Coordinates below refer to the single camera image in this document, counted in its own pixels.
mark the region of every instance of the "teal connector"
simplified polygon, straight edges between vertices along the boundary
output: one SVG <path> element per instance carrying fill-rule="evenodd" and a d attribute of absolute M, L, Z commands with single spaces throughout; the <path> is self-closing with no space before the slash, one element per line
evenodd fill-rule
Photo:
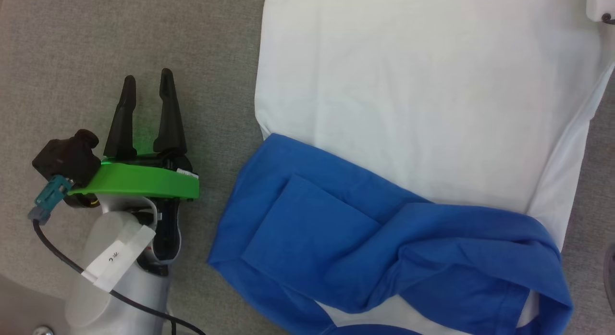
<path fill-rule="evenodd" d="M 38 220 L 40 225 L 47 223 L 53 208 L 66 197 L 71 188 L 73 184 L 70 180 L 62 175 L 54 175 L 35 199 L 35 207 L 28 213 L 28 219 Z"/>

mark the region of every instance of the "blue cloth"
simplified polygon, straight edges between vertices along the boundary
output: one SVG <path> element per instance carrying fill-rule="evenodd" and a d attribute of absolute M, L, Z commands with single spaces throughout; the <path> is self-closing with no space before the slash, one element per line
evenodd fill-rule
<path fill-rule="evenodd" d="M 361 313 L 395 295 L 470 334 L 559 334 L 572 313 L 560 253 L 535 219 L 433 204 L 275 134 L 241 170 L 209 263 L 293 334 L 365 333 L 337 328 L 316 301 Z M 540 315 L 517 330 L 530 289 Z"/>

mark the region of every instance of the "gray carpet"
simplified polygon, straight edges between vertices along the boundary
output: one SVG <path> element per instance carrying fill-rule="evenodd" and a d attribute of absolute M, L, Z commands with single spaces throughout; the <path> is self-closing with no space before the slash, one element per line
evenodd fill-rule
<path fill-rule="evenodd" d="M 615 243 L 615 77 L 591 121 L 575 205 L 562 250 L 575 302 L 567 334 L 612 335 L 615 316 L 606 299 L 602 266 Z"/>
<path fill-rule="evenodd" d="M 135 144 L 158 133 L 160 71 L 175 75 L 200 200 L 183 211 L 184 247 L 171 309 L 210 335 L 283 334 L 255 312 L 206 258 L 240 166 L 261 142 L 253 96 L 263 0 L 3 0 L 0 9 L 0 272 L 65 298 L 75 274 L 41 245 L 25 214 L 44 185 L 29 162 L 50 138 L 88 128 L 106 140 L 123 77 L 138 88 Z M 602 287 L 603 249 L 615 232 L 613 122 L 608 90 L 587 144 L 564 249 L 577 305 L 571 334 L 606 334 L 615 320 Z M 101 155 L 103 146 L 96 152 Z M 79 257 L 98 211 L 60 206 L 44 228 Z"/>

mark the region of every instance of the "white label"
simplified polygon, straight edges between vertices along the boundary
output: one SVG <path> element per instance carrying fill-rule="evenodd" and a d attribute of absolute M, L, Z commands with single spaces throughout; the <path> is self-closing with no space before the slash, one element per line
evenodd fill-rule
<path fill-rule="evenodd" d="M 194 178 L 198 179 L 198 175 L 196 175 L 195 173 L 191 173 L 189 171 L 185 171 L 185 170 L 183 170 L 181 168 L 177 168 L 177 172 L 180 173 L 180 174 L 188 175 L 188 176 L 191 176 L 191 177 L 194 177 Z"/>
<path fill-rule="evenodd" d="M 143 225 L 132 236 L 123 243 L 116 240 L 106 250 L 103 251 L 87 269 L 81 273 L 83 277 L 94 283 L 103 291 L 110 292 L 128 271 L 130 265 L 136 261 L 138 256 L 145 250 L 156 232 Z"/>
<path fill-rule="evenodd" d="M 105 272 L 105 269 L 108 267 L 108 265 L 112 263 L 115 258 L 117 258 L 119 252 L 121 252 L 124 246 L 125 245 L 123 242 L 116 240 L 110 245 L 110 247 L 104 250 L 103 253 L 100 254 L 100 256 L 96 257 L 96 259 L 94 259 L 92 263 L 88 265 L 86 271 L 81 273 L 81 275 L 83 275 L 86 279 L 90 280 L 90 282 L 92 283 L 96 282 L 96 280 L 103 274 L 103 272 Z"/>

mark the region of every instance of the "black cable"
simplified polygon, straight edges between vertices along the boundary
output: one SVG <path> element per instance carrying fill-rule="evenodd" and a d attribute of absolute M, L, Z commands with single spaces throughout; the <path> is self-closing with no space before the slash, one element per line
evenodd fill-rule
<path fill-rule="evenodd" d="M 47 237 L 43 234 L 42 230 L 40 229 L 40 225 L 39 225 L 39 221 L 38 220 L 33 220 L 32 224 L 35 228 L 35 232 L 37 233 L 40 241 L 42 241 L 42 243 L 53 253 L 55 254 L 55 256 L 57 258 L 59 258 L 62 262 L 68 264 L 69 267 L 73 268 L 73 270 L 77 271 L 79 274 L 83 273 L 84 269 L 82 267 L 80 267 L 79 265 L 77 265 L 77 263 L 71 261 L 70 258 L 66 257 L 62 252 L 60 252 L 57 248 L 55 248 L 55 246 L 50 243 L 50 241 L 47 239 Z M 150 315 L 154 315 L 156 317 L 160 317 L 163 318 L 165 320 L 169 320 L 171 321 L 171 329 L 173 331 L 173 334 L 175 333 L 175 323 L 180 324 L 182 326 L 185 326 L 186 328 L 194 331 L 194 333 L 197 333 L 198 335 L 206 335 L 206 333 L 204 333 L 201 329 L 198 329 L 196 326 L 193 326 L 192 324 L 190 324 L 189 322 L 186 322 L 184 320 L 180 320 L 180 318 L 176 318 L 173 317 L 171 315 L 167 315 L 166 313 L 154 310 L 154 309 L 150 309 L 147 306 L 143 306 L 141 304 L 139 304 L 138 302 L 134 302 L 132 300 L 130 300 L 129 298 L 126 298 L 125 296 L 117 293 L 116 291 L 112 290 L 111 292 L 109 292 L 110 295 L 114 296 L 115 298 L 118 298 L 119 300 L 125 302 L 126 304 L 129 304 L 130 306 L 139 309 L 141 311 L 147 312 Z"/>

